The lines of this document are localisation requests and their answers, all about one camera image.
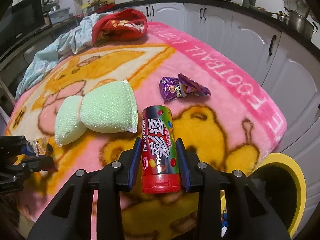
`pink blanket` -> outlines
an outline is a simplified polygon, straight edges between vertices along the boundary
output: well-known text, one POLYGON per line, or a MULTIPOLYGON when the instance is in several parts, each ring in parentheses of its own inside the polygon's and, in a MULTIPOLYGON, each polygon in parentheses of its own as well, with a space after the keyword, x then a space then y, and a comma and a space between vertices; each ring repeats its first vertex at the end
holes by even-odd
MULTIPOLYGON (((285 118, 253 78, 203 42, 165 24, 148 24, 147 35, 138 41, 109 43, 69 57, 17 102, 7 134, 27 139, 47 136, 58 168, 56 173, 33 174, 20 193, 20 210, 33 221, 77 169, 99 170, 133 146, 141 136, 143 109, 163 104, 158 84, 164 76, 183 73, 211 91, 211 97, 188 96, 165 103, 172 111, 174 137, 182 138, 200 160, 222 171, 240 169, 250 174, 279 143, 285 118), (59 148, 54 122, 63 100, 124 79, 137 100, 138 132, 88 130, 59 148)), ((96 239, 97 195, 93 201, 92 239, 96 239)), ((182 190, 146 195, 138 177, 133 191, 121 194, 121 208, 126 239, 171 239, 194 226, 197 194, 182 190)))

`light blue cloth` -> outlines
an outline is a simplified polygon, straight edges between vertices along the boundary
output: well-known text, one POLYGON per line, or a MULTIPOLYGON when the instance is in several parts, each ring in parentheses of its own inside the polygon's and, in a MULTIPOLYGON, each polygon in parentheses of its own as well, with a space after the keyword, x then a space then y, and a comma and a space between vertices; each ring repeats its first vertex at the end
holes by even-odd
POLYGON ((98 20, 108 14, 112 12, 95 13, 83 18, 78 27, 61 34, 45 49, 38 51, 18 86, 16 99, 38 84, 58 64, 59 60, 62 60, 63 55, 77 54, 86 47, 92 47, 92 28, 98 20))

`microwave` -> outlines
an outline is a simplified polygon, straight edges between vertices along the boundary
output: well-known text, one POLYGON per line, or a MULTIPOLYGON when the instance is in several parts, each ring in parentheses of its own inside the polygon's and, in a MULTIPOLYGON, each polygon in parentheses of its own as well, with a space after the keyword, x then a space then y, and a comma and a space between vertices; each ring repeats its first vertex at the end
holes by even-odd
POLYGON ((0 58, 43 25, 41 0, 23 0, 9 7, 0 21, 0 58))

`red bag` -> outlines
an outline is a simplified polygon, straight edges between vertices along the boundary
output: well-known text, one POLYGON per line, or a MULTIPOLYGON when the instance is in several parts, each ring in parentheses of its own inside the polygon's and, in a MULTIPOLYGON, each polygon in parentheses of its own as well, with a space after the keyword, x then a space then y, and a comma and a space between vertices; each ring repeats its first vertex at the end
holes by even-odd
POLYGON ((142 37, 147 31, 146 16, 135 9, 106 15, 92 29, 93 45, 106 41, 131 41, 142 37))

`bow-shaped sponge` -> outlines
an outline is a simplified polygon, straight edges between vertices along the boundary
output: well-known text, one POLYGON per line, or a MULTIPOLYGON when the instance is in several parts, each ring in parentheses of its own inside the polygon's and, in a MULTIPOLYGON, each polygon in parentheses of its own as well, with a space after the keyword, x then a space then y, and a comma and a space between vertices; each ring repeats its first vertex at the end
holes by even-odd
POLYGON ((77 140, 89 128, 102 133, 137 132, 138 112, 133 90, 127 80, 100 86, 84 97, 66 98, 54 126, 59 146, 77 140))

